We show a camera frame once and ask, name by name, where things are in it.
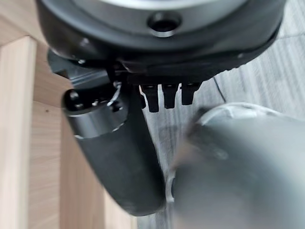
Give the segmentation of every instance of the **robotic arm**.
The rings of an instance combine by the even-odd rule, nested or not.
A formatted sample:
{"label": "robotic arm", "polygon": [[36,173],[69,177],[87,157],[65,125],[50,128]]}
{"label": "robotic arm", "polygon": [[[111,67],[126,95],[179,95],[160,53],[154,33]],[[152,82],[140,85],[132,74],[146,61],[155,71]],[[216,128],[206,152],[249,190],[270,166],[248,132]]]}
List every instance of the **robotic arm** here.
{"label": "robotic arm", "polygon": [[36,0],[52,71],[73,89],[62,109],[100,182],[136,216],[165,203],[164,178],[145,122],[191,105],[201,84],[264,52],[286,0]]}

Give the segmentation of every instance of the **wooden leg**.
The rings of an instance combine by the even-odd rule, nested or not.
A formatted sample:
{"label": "wooden leg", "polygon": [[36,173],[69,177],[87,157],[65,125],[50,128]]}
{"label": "wooden leg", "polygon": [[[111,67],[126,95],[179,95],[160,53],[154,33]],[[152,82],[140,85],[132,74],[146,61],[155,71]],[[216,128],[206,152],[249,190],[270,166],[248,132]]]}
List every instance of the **wooden leg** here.
{"label": "wooden leg", "polygon": [[36,42],[0,50],[0,228],[26,229]]}

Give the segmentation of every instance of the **gray metal cylinder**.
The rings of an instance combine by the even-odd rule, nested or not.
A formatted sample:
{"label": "gray metal cylinder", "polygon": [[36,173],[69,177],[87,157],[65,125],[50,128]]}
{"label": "gray metal cylinder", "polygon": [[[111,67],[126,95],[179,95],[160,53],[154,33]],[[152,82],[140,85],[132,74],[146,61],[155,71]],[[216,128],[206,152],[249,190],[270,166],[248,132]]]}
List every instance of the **gray metal cylinder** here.
{"label": "gray metal cylinder", "polygon": [[170,37],[212,24],[248,0],[73,0],[101,22],[129,33]]}

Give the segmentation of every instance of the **wooden panel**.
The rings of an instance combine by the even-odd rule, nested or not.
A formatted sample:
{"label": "wooden panel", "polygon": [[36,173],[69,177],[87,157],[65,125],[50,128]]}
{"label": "wooden panel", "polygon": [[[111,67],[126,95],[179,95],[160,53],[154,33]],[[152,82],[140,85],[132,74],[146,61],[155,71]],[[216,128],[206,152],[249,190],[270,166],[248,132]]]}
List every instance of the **wooden panel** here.
{"label": "wooden panel", "polygon": [[64,117],[61,136],[61,228],[135,229],[135,218],[97,181]]}
{"label": "wooden panel", "polygon": [[28,35],[46,43],[39,27],[35,0],[1,0],[0,15]]}
{"label": "wooden panel", "polygon": [[29,228],[59,229],[61,110],[33,103]]}
{"label": "wooden panel", "polygon": [[24,37],[27,33],[0,16],[0,46]]}
{"label": "wooden panel", "polygon": [[26,229],[36,42],[0,51],[0,228]]}
{"label": "wooden panel", "polygon": [[51,72],[47,62],[48,47],[38,45],[35,74],[34,100],[47,105],[60,107],[62,94],[71,88],[70,81]]}

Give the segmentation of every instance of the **gray floor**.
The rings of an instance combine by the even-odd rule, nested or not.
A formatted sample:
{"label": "gray floor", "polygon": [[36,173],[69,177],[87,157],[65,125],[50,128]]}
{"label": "gray floor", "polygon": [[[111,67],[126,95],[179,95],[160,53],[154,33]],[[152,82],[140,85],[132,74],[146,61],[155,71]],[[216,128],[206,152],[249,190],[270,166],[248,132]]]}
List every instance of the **gray floor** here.
{"label": "gray floor", "polygon": [[[256,60],[216,76],[228,102],[250,102],[293,117],[305,118],[305,0],[289,0],[277,42]],[[160,92],[160,106],[163,94]],[[165,174],[173,159],[183,128],[200,106],[222,104],[215,82],[205,82],[193,106],[151,114],[145,110],[152,137]],[[138,219],[139,229],[171,229],[172,206],[158,214]]]}

